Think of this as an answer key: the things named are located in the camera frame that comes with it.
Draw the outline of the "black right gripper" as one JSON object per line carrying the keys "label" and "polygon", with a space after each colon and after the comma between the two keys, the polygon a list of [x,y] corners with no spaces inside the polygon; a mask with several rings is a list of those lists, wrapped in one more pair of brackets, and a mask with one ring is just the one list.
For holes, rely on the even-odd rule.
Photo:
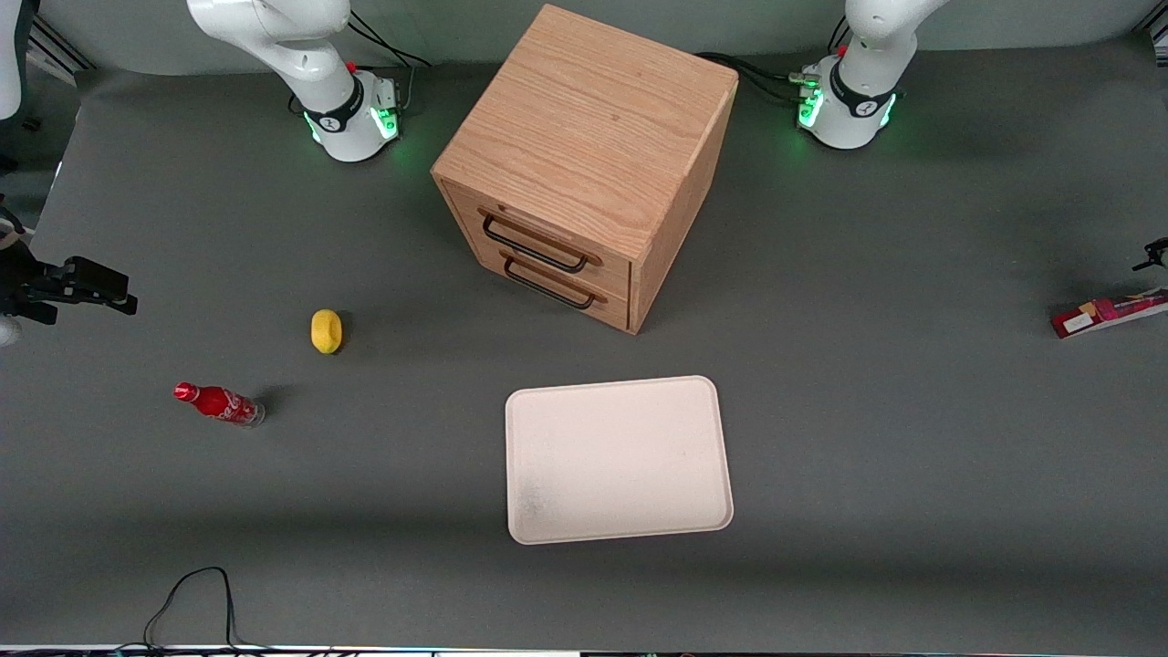
{"label": "black right gripper", "polygon": [[[62,288],[60,278],[67,284]],[[61,291],[61,303],[99,305],[125,316],[134,316],[138,299],[128,292],[128,276],[82,256],[72,256],[63,267],[48,265],[33,257],[26,243],[8,243],[1,249],[1,316],[26,318],[46,326],[56,324],[58,307],[46,302],[42,292]]]}

